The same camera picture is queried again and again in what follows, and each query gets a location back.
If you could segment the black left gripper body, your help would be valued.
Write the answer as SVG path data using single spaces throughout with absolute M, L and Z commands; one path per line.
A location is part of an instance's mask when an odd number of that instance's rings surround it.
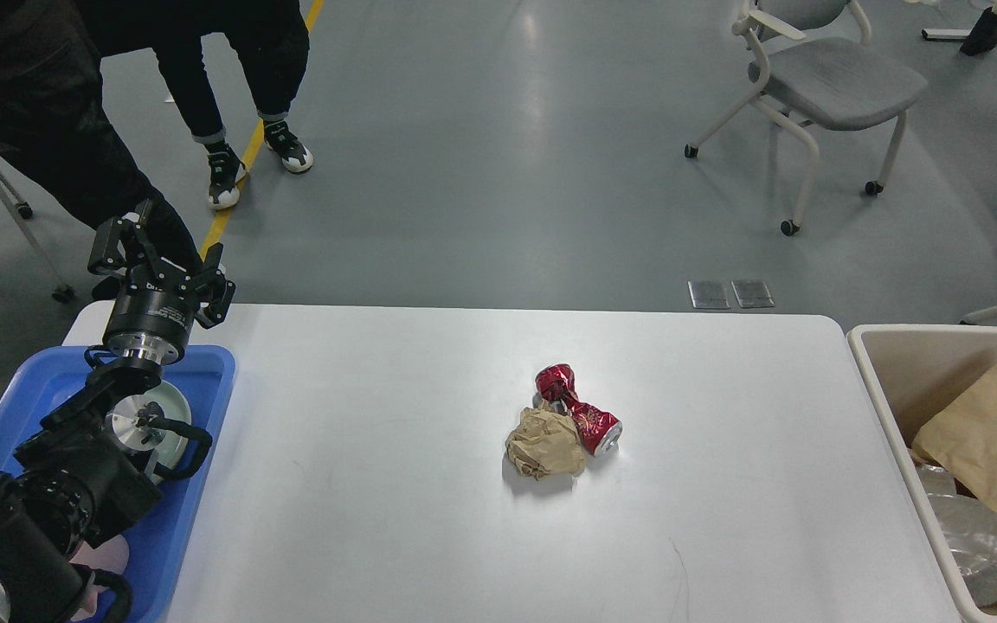
M 100 343 L 122 357 L 177 363 L 185 355 L 197 311 L 198 297 L 190 292 L 122 279 Z

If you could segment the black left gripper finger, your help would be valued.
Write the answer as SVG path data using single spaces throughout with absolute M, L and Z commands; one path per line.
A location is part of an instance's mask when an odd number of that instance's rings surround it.
M 95 292 L 122 292 L 143 284 L 166 287 L 171 263 L 146 232 L 156 202 L 145 200 L 134 210 L 112 217 L 96 229 L 87 271 L 102 277 Z
M 210 245 L 201 267 L 187 279 L 187 296 L 193 300 L 194 319 L 205 330 L 225 322 L 236 294 L 236 284 L 222 267 L 222 253 L 224 244 Z

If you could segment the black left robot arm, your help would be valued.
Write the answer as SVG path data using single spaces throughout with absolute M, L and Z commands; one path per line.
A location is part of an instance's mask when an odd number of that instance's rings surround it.
M 68 622 L 92 588 L 113 593 L 106 622 L 123 622 L 133 592 L 119 573 L 75 562 L 134 527 L 162 499 L 161 484 L 197 475 L 213 434 L 166 413 L 146 394 L 181 362 L 191 328 L 224 322 L 236 286 L 211 246 L 198 268 L 166 259 L 147 229 L 154 201 L 100 225 L 88 271 L 116 284 L 82 387 L 13 451 L 0 471 L 0 622 Z

